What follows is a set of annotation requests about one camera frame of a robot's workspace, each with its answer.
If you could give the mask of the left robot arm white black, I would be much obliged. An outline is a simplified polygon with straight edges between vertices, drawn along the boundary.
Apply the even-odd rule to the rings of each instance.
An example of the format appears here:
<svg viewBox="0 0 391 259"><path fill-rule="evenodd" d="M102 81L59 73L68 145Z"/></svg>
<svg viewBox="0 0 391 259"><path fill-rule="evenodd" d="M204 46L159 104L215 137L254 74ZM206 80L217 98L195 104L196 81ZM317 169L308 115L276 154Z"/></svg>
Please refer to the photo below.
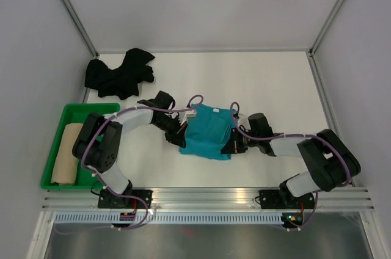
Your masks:
<svg viewBox="0 0 391 259"><path fill-rule="evenodd" d="M99 209L146 209L152 201L151 190L135 190L119 167L121 138L140 126L154 125L164 132L166 141L185 147L187 122L182 120L175 100L163 91L149 100L109 115L90 113L76 138L72 154L102 184L98 192Z"/></svg>

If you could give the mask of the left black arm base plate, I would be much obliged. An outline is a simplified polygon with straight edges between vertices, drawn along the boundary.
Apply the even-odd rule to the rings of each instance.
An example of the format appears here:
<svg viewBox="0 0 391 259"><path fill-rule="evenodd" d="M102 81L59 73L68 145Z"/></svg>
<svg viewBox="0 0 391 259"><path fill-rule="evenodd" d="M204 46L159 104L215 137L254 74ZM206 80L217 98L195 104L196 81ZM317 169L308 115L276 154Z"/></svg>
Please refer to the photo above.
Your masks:
<svg viewBox="0 0 391 259"><path fill-rule="evenodd" d="M145 205L150 207L152 202L152 190L146 189L132 189L126 190L123 195L132 195L137 199L129 197L119 197L110 193L107 189L102 189L99 193L97 207L99 209L145 209Z"/></svg>

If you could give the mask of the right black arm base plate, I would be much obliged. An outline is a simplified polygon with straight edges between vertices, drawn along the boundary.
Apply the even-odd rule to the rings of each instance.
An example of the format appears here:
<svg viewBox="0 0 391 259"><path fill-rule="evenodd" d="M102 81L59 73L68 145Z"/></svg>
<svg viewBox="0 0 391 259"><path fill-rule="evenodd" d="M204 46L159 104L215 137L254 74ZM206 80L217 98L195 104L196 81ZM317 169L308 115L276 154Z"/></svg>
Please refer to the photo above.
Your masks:
<svg viewBox="0 0 391 259"><path fill-rule="evenodd" d="M312 210L315 206L315 198L311 193L300 197L282 197L278 189L264 189L258 192L258 201L264 210Z"/></svg>

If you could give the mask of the teal t-shirt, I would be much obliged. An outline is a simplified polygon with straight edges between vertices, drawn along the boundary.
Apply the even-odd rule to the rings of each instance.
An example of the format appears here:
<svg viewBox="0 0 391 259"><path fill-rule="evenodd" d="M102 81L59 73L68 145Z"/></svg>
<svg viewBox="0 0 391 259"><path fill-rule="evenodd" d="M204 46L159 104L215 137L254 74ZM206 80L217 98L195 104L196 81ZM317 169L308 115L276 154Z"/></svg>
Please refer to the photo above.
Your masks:
<svg viewBox="0 0 391 259"><path fill-rule="evenodd" d="M185 131L186 146L179 152L219 161L231 159L230 153L221 152L235 126L230 111L204 104L195 111L196 116L188 121Z"/></svg>

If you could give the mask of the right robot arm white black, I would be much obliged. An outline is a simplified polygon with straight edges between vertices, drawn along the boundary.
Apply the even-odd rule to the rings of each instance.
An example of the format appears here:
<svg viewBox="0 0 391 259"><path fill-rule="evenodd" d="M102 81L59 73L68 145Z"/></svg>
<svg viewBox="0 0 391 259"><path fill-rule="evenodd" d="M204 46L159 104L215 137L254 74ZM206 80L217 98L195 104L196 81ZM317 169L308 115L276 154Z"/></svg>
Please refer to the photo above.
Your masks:
<svg viewBox="0 0 391 259"><path fill-rule="evenodd" d="M241 154L257 147L268 156L301 158L306 166L305 172L281 182L277 190L261 190L263 209L313 208L314 194L349 184L361 171L357 158L331 129L315 135L275 133L262 113L250 115L248 122L249 129L231 130L223 154Z"/></svg>

